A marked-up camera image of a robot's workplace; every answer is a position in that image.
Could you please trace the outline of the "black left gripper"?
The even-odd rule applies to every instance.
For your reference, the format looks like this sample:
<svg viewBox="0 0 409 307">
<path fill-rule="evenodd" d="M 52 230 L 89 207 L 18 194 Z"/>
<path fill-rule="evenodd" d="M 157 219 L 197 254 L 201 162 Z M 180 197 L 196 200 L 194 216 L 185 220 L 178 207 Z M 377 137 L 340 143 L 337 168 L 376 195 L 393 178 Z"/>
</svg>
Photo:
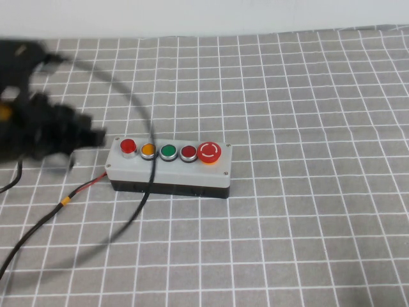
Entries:
<svg viewBox="0 0 409 307">
<path fill-rule="evenodd" d="M 14 124 L 21 156 L 36 160 L 53 154 L 71 155 L 81 148 L 105 146 L 107 129 L 92 129 L 92 118 L 64 104 L 53 104 L 48 95 L 34 94 L 29 102 L 16 104 Z"/>
</svg>

